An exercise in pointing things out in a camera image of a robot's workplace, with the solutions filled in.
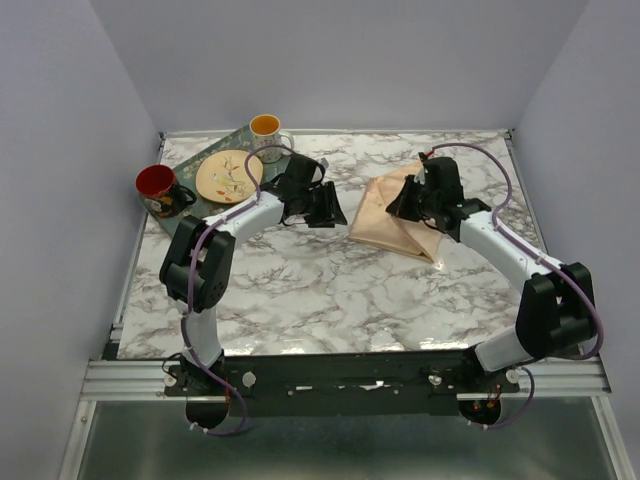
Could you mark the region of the peach cloth napkin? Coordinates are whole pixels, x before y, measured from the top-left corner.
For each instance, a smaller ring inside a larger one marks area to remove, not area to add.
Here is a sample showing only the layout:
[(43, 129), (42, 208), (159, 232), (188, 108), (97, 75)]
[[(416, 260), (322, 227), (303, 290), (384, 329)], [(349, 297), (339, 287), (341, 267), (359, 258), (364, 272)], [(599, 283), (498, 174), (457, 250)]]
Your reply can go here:
[(442, 234), (423, 223), (397, 219), (386, 212), (406, 177), (417, 174), (421, 167), (416, 160), (369, 181), (351, 224), (351, 240), (425, 262), (435, 261)]

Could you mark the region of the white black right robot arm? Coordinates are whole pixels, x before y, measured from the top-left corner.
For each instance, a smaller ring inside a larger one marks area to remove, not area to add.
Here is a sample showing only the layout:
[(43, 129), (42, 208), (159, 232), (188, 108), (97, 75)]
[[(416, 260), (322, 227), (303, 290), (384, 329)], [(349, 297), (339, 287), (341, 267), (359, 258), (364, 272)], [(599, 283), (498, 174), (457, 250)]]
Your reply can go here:
[(598, 334), (589, 270), (564, 264), (514, 234), (485, 202), (465, 198), (456, 162), (420, 156), (421, 168), (406, 176), (387, 206), (392, 217), (424, 223), (480, 254), (520, 294), (515, 324), (470, 347), (460, 379), (480, 392), (497, 371), (563, 353)]

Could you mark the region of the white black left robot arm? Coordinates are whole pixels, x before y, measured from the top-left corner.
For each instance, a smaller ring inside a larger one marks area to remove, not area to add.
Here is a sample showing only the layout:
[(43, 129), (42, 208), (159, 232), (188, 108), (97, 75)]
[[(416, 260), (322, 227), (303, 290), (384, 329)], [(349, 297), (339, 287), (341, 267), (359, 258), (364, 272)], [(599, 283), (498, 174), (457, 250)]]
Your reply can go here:
[(220, 385), (234, 391), (215, 365), (223, 356), (217, 332), (216, 306), (229, 285), (234, 252), (247, 240), (292, 217), (310, 228), (345, 225), (332, 181), (325, 181), (328, 162), (293, 152), (285, 171), (256, 187), (248, 199), (221, 214), (181, 220), (160, 269), (160, 281), (181, 312), (182, 357), (192, 365), (187, 382), (201, 395)]

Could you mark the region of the white mug yellow inside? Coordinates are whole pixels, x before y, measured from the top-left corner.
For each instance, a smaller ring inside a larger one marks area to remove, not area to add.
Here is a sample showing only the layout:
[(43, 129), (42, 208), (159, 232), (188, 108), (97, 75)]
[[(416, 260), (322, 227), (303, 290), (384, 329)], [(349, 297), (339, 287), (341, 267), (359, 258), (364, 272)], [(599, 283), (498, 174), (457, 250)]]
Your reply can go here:
[(282, 130), (279, 118), (274, 115), (254, 117), (249, 123), (249, 130), (252, 147), (258, 150), (257, 156), (263, 164), (275, 163), (295, 148), (293, 136)]

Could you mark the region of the black mug red inside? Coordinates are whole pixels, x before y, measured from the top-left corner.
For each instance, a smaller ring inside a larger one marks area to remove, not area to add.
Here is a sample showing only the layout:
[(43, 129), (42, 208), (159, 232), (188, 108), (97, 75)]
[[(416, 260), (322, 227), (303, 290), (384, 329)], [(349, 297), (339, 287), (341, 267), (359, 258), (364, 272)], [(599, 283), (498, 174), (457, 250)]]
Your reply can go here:
[(159, 218), (172, 218), (197, 201), (197, 195), (181, 185), (174, 171), (165, 165), (142, 170), (135, 180), (143, 203)]

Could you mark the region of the cream bird plate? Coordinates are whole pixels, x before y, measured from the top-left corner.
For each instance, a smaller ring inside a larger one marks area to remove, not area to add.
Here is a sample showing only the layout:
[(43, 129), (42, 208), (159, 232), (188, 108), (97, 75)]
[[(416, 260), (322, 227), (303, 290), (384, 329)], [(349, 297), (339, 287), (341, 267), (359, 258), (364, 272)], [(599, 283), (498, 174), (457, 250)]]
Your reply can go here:
[(251, 197), (256, 187), (245, 169), (248, 155), (243, 150), (223, 150), (209, 155), (196, 174), (197, 193), (221, 204), (236, 204)]

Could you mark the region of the green floral tray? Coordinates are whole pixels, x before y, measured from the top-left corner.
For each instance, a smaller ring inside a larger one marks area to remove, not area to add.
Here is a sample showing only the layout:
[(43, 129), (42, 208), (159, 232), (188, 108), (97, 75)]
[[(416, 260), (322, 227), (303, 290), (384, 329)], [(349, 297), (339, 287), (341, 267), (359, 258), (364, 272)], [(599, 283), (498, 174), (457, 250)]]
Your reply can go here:
[(147, 198), (139, 193), (142, 205), (169, 236), (174, 234), (180, 219), (184, 216), (205, 218), (228, 208), (229, 204), (207, 200), (196, 192), (196, 174), (207, 158), (227, 150), (245, 151), (238, 161), (240, 170), (244, 173), (243, 162), (252, 149), (251, 138), (248, 125), (231, 131), (226, 136), (173, 138), (166, 135), (159, 164), (172, 169), (177, 183), (188, 189), (184, 195), (183, 209), (175, 214), (170, 213), (169, 205), (162, 204), (159, 197)]

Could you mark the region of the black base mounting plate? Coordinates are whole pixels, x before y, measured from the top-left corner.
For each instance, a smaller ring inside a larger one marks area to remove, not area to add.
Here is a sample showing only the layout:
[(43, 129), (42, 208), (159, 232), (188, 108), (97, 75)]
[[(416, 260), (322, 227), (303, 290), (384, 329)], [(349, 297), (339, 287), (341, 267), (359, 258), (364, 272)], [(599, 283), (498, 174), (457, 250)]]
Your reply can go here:
[(464, 415), (497, 421), (499, 399), (519, 390), (507, 369), (486, 373), (463, 350), (220, 357), (208, 372), (186, 359), (165, 373), (191, 421), (225, 417)]

